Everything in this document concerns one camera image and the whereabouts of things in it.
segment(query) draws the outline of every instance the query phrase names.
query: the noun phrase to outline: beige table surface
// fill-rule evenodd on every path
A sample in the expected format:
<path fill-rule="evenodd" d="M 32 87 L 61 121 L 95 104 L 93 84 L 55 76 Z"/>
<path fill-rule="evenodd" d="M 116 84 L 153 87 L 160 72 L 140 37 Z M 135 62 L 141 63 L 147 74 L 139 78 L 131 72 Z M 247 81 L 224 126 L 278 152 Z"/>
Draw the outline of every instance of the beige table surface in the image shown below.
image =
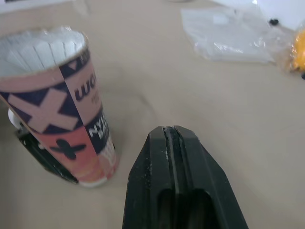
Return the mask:
<path fill-rule="evenodd" d="M 70 25 L 90 40 L 113 139 L 122 154 L 96 189 L 44 171 L 1 111 L 0 228 L 119 229 L 128 173 L 150 130 L 193 130 L 226 172 L 250 229 L 305 228 L 305 82 L 275 66 L 196 56 L 181 8 L 206 0 L 92 0 L 0 15 L 0 33 Z"/>

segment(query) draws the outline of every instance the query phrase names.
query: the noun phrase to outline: yellow object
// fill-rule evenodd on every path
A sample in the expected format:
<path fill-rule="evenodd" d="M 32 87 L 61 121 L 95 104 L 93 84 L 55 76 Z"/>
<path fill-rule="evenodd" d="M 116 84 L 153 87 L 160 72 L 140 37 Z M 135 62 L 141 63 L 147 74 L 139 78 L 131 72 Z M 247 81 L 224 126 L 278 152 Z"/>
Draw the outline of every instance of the yellow object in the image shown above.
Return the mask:
<path fill-rule="evenodd" d="M 305 72 L 305 30 L 301 31 L 295 38 L 292 53 L 294 56 L 293 69 Z"/>

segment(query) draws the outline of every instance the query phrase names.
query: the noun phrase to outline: white object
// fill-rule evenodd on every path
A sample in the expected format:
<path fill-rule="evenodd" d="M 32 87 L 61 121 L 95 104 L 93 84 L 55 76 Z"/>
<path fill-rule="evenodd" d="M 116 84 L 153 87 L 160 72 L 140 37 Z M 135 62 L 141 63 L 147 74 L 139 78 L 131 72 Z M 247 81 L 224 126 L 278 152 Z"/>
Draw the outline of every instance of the white object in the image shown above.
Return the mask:
<path fill-rule="evenodd" d="M 9 109 L 8 111 L 8 116 L 9 116 L 9 120 L 10 122 L 17 128 L 17 129 L 21 129 L 22 126 L 21 126 L 21 122 L 20 120 L 16 117 L 16 115 L 13 113 L 13 111 L 11 111 Z"/>
<path fill-rule="evenodd" d="M 256 4 L 263 13 L 266 21 L 278 19 L 284 27 L 296 30 L 305 20 L 304 0 L 212 0 L 236 9 L 244 5 Z"/>
<path fill-rule="evenodd" d="M 0 38 L 0 77 L 48 69 L 67 61 L 85 46 L 85 37 L 69 27 L 25 31 Z"/>
<path fill-rule="evenodd" d="M 209 60 L 272 62 L 267 46 L 283 33 L 269 26 L 255 10 L 227 7 L 182 10 L 183 29 L 195 50 Z"/>

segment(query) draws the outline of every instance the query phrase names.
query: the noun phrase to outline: black plastic object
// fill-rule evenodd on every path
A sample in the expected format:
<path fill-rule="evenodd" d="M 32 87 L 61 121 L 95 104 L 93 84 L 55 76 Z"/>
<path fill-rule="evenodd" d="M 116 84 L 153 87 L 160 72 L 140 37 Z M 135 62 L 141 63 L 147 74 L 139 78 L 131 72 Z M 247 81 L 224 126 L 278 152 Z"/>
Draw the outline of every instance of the black plastic object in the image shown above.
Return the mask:
<path fill-rule="evenodd" d="M 152 130 L 128 180 L 123 229 L 247 229 L 224 171 L 180 126 Z"/>
<path fill-rule="evenodd" d="M 15 135 L 45 170 L 64 180 L 78 184 L 78 180 L 46 149 L 41 147 L 37 139 L 25 127 L 16 131 Z"/>

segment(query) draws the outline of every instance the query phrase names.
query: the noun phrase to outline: plastic bag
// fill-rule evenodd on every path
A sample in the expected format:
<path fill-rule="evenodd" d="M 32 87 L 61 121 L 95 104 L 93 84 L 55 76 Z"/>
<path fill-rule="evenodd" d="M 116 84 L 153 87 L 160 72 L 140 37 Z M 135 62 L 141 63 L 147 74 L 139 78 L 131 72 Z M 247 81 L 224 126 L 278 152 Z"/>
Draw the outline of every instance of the plastic bag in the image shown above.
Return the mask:
<path fill-rule="evenodd" d="M 258 10 L 215 7 L 181 14 L 195 50 L 209 60 L 274 62 L 273 53 L 286 42 L 286 34 L 271 27 Z"/>

